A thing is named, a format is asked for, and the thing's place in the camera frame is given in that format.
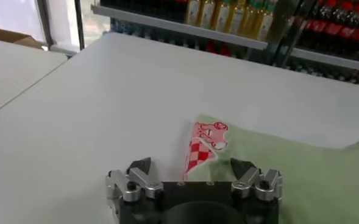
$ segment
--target store shelf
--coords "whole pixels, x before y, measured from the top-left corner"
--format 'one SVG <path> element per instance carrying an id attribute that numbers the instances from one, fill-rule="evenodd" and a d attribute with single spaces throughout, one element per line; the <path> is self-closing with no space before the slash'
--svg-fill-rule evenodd
<path id="1" fill-rule="evenodd" d="M 190 35 L 209 38 L 212 40 L 223 41 L 226 43 L 236 44 L 239 46 L 246 46 L 258 50 L 263 50 L 266 48 L 267 43 L 262 41 L 257 41 L 245 37 L 239 37 L 227 33 L 216 32 L 208 29 L 203 29 L 200 27 L 189 26 L 182 23 L 175 23 L 172 21 L 167 21 L 164 19 L 154 18 L 150 16 L 140 15 L 137 13 L 127 12 L 123 10 L 113 9 L 109 7 L 104 7 L 99 4 L 91 5 L 91 10 L 94 14 L 109 16 L 111 18 L 116 18 L 132 23 L 138 23 L 142 25 L 147 25 L 151 27 L 158 27 L 161 29 L 171 30 L 180 33 L 187 33 Z"/>
<path id="2" fill-rule="evenodd" d="M 359 70 L 359 61 L 349 60 L 346 58 L 331 56 L 327 54 L 321 54 L 313 51 L 294 48 L 291 52 L 291 56 L 311 61 L 317 61 L 328 65 L 335 65 Z"/>

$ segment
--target green towel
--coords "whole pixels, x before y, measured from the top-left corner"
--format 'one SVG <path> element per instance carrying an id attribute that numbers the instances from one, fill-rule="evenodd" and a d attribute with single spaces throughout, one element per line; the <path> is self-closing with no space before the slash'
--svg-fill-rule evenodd
<path id="1" fill-rule="evenodd" d="M 198 117 L 201 123 L 216 121 Z M 188 180 L 233 181 L 230 159 L 251 161 L 283 175 L 280 223 L 359 223 L 359 142 L 343 149 L 321 148 L 227 125 L 227 145 L 215 151 L 218 159 L 191 169 Z"/>

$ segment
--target screw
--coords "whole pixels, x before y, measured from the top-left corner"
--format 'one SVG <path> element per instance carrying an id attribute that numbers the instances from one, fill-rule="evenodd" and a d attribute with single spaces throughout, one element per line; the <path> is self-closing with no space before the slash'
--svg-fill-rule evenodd
<path id="1" fill-rule="evenodd" d="M 126 184 L 126 188 L 128 189 L 128 191 L 134 191 L 137 188 L 137 184 L 134 181 L 130 181 Z"/>

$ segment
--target cardboard box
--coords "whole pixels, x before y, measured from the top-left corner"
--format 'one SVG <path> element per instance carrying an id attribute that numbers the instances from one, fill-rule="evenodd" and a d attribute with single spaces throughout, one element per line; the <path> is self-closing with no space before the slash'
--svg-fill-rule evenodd
<path id="1" fill-rule="evenodd" d="M 16 33 L 12 31 L 0 29 L 0 41 L 15 43 L 27 47 L 34 47 L 42 50 L 41 44 L 39 42 L 37 42 L 31 36 L 23 33 Z"/>

